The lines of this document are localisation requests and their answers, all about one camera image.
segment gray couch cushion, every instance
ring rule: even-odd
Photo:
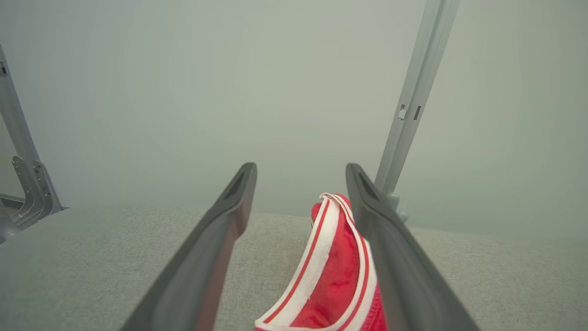
[[[117,330],[202,217],[192,208],[72,208],[0,246],[0,330]],[[588,246],[413,229],[482,329],[587,329]],[[307,217],[252,215],[217,330],[251,330],[282,294]]]

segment white wall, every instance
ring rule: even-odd
[[[21,182],[16,176],[12,166],[12,157],[16,155],[16,150],[12,139],[6,129],[6,123],[0,116],[0,194],[12,197],[24,198],[25,193],[22,190]]]
[[[587,15],[462,1],[397,185],[412,224],[588,236]]]
[[[0,43],[61,203],[308,215],[375,176],[424,0],[2,0]]]

